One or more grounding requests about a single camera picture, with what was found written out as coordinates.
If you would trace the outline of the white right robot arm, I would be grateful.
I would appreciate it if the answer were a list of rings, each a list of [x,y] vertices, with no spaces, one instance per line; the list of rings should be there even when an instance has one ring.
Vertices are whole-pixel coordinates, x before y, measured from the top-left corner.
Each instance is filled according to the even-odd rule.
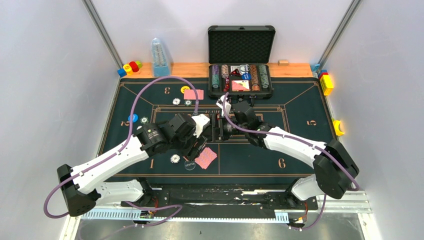
[[[359,169],[338,140],[329,143],[309,140],[259,121],[253,108],[246,102],[242,106],[247,108],[247,119],[236,124],[229,117],[235,105],[229,103],[225,96],[217,100],[216,105],[232,130],[242,132],[251,145],[283,153],[313,169],[312,175],[295,179],[285,190],[285,201],[290,208],[298,209],[312,197],[327,195],[341,199],[346,191],[359,190],[355,179]]]

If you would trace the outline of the blue small blind button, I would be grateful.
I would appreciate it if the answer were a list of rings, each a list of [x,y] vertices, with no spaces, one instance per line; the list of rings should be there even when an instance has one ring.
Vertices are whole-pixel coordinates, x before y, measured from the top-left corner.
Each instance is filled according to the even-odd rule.
[[[132,115],[129,115],[127,120],[129,123],[136,123],[139,120],[139,116],[136,113],[134,113]]]

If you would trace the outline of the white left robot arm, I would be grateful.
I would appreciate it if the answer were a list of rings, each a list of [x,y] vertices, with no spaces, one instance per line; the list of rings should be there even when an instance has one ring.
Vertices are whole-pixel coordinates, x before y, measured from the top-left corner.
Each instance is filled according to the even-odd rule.
[[[208,138],[203,132],[210,126],[210,121],[204,114],[188,116],[178,113],[169,121],[142,125],[129,139],[87,163],[60,166],[57,175],[63,183],[61,192],[68,214],[78,217],[97,205],[114,202],[149,206],[153,192],[146,179],[121,182],[107,182],[107,179],[169,150],[177,150],[193,161],[205,148]]]

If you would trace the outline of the yellow big blind button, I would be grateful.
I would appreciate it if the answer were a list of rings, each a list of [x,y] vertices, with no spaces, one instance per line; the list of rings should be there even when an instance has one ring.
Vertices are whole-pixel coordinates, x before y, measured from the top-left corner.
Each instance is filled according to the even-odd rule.
[[[182,94],[184,94],[185,93],[185,91],[187,91],[187,90],[190,90],[191,88],[189,87],[189,86],[183,86],[183,87],[181,87],[180,88],[180,92],[182,93]]]

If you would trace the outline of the red-backed card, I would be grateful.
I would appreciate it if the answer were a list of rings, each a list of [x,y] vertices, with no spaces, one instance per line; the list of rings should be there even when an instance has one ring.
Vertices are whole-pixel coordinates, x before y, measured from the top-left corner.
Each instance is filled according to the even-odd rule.
[[[210,147],[206,147],[194,161],[202,169],[206,170],[217,156]]]
[[[185,100],[203,100],[204,99],[204,90],[202,89],[186,89],[183,94]]]

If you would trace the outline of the white-blue poker chip stack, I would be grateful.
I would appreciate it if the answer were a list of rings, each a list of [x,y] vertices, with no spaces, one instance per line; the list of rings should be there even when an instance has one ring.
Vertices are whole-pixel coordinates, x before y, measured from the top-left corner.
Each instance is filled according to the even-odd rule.
[[[180,160],[181,160],[181,157],[180,157],[178,154],[173,154],[173,155],[170,157],[170,162],[171,162],[171,163],[173,163],[173,164],[177,164],[177,163],[179,163],[179,162],[180,162]]]

